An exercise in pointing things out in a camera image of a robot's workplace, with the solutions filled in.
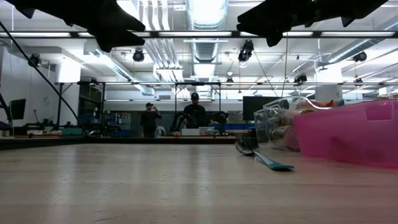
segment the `wooden table surface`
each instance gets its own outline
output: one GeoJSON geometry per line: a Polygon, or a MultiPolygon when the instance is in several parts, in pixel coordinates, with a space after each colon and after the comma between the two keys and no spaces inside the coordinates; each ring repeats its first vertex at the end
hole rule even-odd
{"type": "Polygon", "coordinates": [[[224,145],[0,151],[1,223],[398,223],[398,170],[224,145]]]}

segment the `man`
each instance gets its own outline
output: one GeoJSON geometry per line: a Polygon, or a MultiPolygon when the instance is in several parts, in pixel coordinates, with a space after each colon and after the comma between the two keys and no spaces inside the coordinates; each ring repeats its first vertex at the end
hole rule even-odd
{"type": "Polygon", "coordinates": [[[204,107],[199,105],[198,93],[192,93],[191,100],[192,104],[184,108],[184,113],[191,115],[193,120],[196,122],[186,119],[184,121],[185,125],[187,128],[207,127],[208,124],[206,122],[206,110],[204,107]]]}
{"type": "Polygon", "coordinates": [[[152,103],[147,103],[146,108],[141,115],[142,137],[155,138],[156,118],[161,119],[162,115],[152,103]]]}

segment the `ceiling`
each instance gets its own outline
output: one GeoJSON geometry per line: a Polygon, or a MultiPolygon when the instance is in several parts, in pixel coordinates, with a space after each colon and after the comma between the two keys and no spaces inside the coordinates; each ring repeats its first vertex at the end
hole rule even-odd
{"type": "MultiPolygon", "coordinates": [[[[236,30],[237,17],[259,4],[262,1],[257,0],[229,0],[228,16],[226,20],[226,30],[236,30]]],[[[172,30],[187,30],[186,11],[184,11],[185,1],[169,1],[169,24],[172,30]]],[[[354,21],[348,28],[343,28],[340,19],[332,19],[323,22],[317,22],[310,28],[295,27],[294,30],[377,30],[377,28],[398,15],[398,1],[389,1],[385,6],[374,11],[367,18],[354,21]]],[[[81,27],[68,27],[62,20],[50,16],[46,13],[37,11],[33,19],[25,18],[21,13],[13,9],[6,1],[0,1],[0,20],[8,29],[14,31],[83,31],[81,27]]],[[[245,39],[224,39],[227,43],[221,44],[220,52],[217,56],[217,62],[221,62],[215,68],[215,74],[211,81],[225,82],[228,72],[232,72],[235,82],[257,82],[265,81],[265,75],[272,82],[281,82],[285,74],[293,78],[297,73],[292,73],[295,68],[317,55],[328,55],[347,46],[355,39],[282,39],[275,47],[269,48],[265,39],[253,39],[254,54],[248,62],[246,68],[240,68],[237,61],[238,50],[245,39]]],[[[82,70],[82,75],[96,77],[99,80],[116,81],[117,75],[107,66],[91,60],[87,55],[81,52],[82,46],[86,40],[67,39],[67,40],[45,40],[45,39],[21,39],[19,42],[24,46],[34,47],[60,47],[76,57],[90,64],[82,70]]],[[[183,39],[174,39],[175,51],[178,60],[183,67],[183,77],[186,81],[192,81],[195,76],[193,73],[190,44],[184,43],[183,39]]],[[[115,58],[124,67],[127,68],[134,78],[144,82],[154,82],[155,77],[152,74],[154,63],[148,55],[143,62],[134,62],[132,54],[135,47],[121,47],[111,52],[111,57],[115,58]]],[[[395,64],[398,58],[398,39],[387,39],[380,44],[366,50],[368,59],[365,62],[356,64],[356,69],[352,61],[341,62],[343,77],[345,80],[352,80],[357,75],[382,70],[385,67],[395,64]]],[[[47,55],[46,59],[57,63],[55,55],[47,55]]],[[[313,67],[306,70],[309,80],[313,80],[313,67]]],[[[380,82],[385,79],[397,77],[398,70],[392,69],[386,73],[374,76],[367,82],[380,82]]]]}

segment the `pink plastic bin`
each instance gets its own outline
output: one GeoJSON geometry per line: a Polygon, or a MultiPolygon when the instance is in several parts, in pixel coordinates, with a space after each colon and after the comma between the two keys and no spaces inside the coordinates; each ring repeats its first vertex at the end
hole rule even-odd
{"type": "Polygon", "coordinates": [[[398,168],[398,100],[301,114],[294,126],[305,156],[398,168]]]}

